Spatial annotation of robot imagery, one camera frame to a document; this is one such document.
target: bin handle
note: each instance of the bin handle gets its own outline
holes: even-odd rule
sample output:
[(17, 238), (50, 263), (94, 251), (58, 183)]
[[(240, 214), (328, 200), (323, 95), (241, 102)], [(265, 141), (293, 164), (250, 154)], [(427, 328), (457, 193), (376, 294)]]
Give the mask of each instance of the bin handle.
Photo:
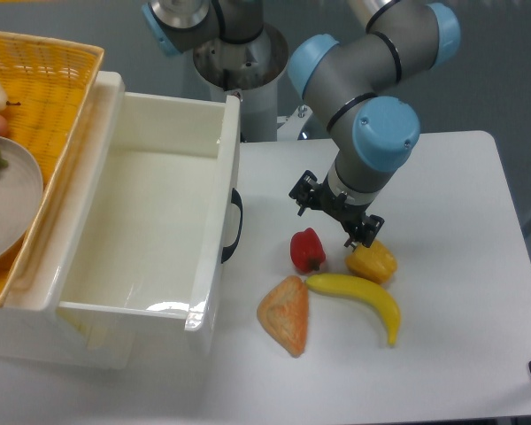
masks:
[(220, 258), (221, 263), (228, 261), (228, 259), (232, 257), (232, 254), (234, 254), (234, 251), (236, 250), (236, 247), (240, 242), (240, 234), (242, 233), (242, 220), (244, 216), (244, 210), (242, 208), (242, 197), (238, 193), (238, 190), (236, 190), (235, 188), (232, 188), (232, 196), (230, 197), (230, 202), (240, 209), (240, 223), (238, 224), (238, 235), (236, 236), (236, 240), (231, 245), (222, 248), (222, 257)]

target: yellow basket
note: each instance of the yellow basket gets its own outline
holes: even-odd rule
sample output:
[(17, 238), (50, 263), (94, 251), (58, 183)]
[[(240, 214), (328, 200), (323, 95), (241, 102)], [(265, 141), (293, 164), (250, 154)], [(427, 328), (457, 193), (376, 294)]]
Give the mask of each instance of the yellow basket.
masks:
[(26, 147), (42, 169), (42, 204), (23, 241), (0, 258), (0, 306), (17, 270), (32, 249), (34, 235), (46, 215), (73, 132), (104, 50), (76, 42), (0, 32), (0, 82), (10, 102), (3, 112), (8, 137)]

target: toy bread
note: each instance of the toy bread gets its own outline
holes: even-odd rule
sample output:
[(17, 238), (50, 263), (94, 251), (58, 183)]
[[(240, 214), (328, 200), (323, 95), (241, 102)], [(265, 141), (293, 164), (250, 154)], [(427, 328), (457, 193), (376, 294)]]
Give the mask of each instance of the toy bread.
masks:
[(304, 352), (309, 322), (309, 291), (297, 276), (273, 288), (258, 306), (265, 331), (293, 357)]

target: toy banana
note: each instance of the toy banana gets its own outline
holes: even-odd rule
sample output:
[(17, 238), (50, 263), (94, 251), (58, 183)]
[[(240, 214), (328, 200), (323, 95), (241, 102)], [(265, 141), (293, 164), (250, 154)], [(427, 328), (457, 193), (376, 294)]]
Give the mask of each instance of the toy banana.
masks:
[(396, 300), (380, 285), (346, 274), (321, 273), (305, 281), (315, 292), (339, 297), (352, 297), (375, 308), (388, 329), (388, 344), (394, 345), (401, 324), (401, 312)]

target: white plate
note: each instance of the white plate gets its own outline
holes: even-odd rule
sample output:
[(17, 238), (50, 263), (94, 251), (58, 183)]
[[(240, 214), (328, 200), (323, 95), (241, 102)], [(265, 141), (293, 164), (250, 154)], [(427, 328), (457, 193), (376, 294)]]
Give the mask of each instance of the white plate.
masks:
[(29, 151), (0, 137), (2, 157), (9, 162), (0, 169), (0, 256), (24, 235), (42, 201), (42, 171)]

